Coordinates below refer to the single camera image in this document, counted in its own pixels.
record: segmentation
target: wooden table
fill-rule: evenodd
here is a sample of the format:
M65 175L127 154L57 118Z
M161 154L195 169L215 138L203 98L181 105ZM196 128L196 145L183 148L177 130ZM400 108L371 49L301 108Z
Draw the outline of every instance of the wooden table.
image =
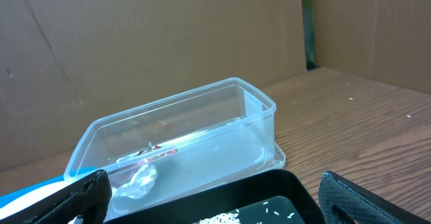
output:
M431 220L431 96L316 69L263 87L286 169L317 199L332 170ZM72 151L0 173L0 194L63 174Z

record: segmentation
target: clear plastic container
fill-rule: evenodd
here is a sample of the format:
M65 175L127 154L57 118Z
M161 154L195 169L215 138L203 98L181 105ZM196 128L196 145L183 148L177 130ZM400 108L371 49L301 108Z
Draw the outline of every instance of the clear plastic container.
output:
M109 220L281 168L274 112L275 103L241 79L212 83L93 122L64 177L106 170Z

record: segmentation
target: cardboard panel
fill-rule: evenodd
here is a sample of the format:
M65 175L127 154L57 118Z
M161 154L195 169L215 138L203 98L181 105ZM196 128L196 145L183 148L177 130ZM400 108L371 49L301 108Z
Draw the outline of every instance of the cardboard panel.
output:
M317 63L431 94L431 0L314 0Z
M0 171L115 112L304 72L301 15L300 0L0 0Z

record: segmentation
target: transparent box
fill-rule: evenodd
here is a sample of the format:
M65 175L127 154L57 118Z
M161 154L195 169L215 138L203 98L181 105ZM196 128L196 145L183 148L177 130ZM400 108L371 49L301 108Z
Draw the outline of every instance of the transparent box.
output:
M108 172L113 196L106 221L281 168L274 141L275 103L231 78L93 122L64 178Z

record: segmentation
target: container rim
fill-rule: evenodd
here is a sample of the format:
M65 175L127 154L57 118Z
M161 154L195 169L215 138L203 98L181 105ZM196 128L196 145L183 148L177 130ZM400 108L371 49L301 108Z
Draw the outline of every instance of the container rim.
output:
M210 83L208 85L204 85L204 86L201 86L201 87L198 87L198 88L195 88L195 89L184 91L184 92L179 93L179 94L174 94L173 96L168 96L166 98L162 98L160 100L156 100L156 101L153 101L153 102L150 102L150 103L146 103L146 104L141 105L141 106L137 106L137 107L134 107L134 108L131 108L131 109L128 109L128 110L123 110L121 112L117 112L115 114L111 114L109 116L105 116L105 117L99 118L99 119L93 121L89 125L89 127L87 128L87 130L85 131L85 133L82 135L81 139L79 140L78 144L76 145L75 149L73 150L72 156L71 156L71 158L69 160L69 163L67 164L65 173L63 174L63 177L64 177L65 181L66 182L74 182L74 181L79 180L79 179L87 176L88 174L92 173L90 171L90 172L85 172L85 173L82 173L82 174L76 174L75 176L70 176L71 166L72 166L72 163L73 163L71 160L72 159L73 159L73 161L76 160L76 156L78 154L78 151L81 149L82 145L84 144L85 139L87 139L89 137L90 132L92 131L92 129L97 124L99 124L99 123L101 123L101 122L103 122L105 120L109 120L111 118L116 118L118 116L121 116L121 115L124 115L124 114L128 114L128 113L130 113L130 111L142 110L142 109L150 107L150 106L155 106L157 104L161 104L161 103L167 102L169 100L173 100L173 99L176 99L176 98L188 95L188 94L193 94L195 92L202 91L204 89L208 89L208 88L215 87L215 86L218 86L218 85L221 85L221 84L224 84L224 83L229 83L229 82L236 82L236 84L238 85L238 87L241 87L241 84L242 84L242 85L244 85L244 86L246 86L247 88L250 89L250 90L247 90L247 89L241 87L244 91L248 91L248 92L252 91L252 92L254 92L256 94L259 94L260 98L258 100L261 101L262 104L266 105L267 109L264 110L264 111L262 111L262 112L259 112L259 113L247 116L246 118L242 118L240 120L232 122L229 125L226 124L224 126L221 126L221 127L218 128L218 132L217 133L221 133L221 132L227 130L227 127L232 128L232 127L235 127L235 126L240 126L240 125L243 125L245 123L257 120L259 118L263 118L263 117L268 116L270 114L273 114L275 112L276 105L275 105L275 102L273 100L271 100L267 95L265 95L260 89L256 88L255 86L247 83L246 81L244 81L244 80L242 80L242 79L240 79L238 77L231 77L231 78L223 79L221 81L216 81L214 83ZM86 149L86 152L84 153L83 158L86 156L87 150L88 150L88 148ZM117 163L112 163L112 164L106 165L104 167L99 167L99 168L97 168L97 170L99 170L99 169L105 169L107 172L110 172L110 171L112 171L112 170L110 170L110 168L112 168L115 165L117 165Z

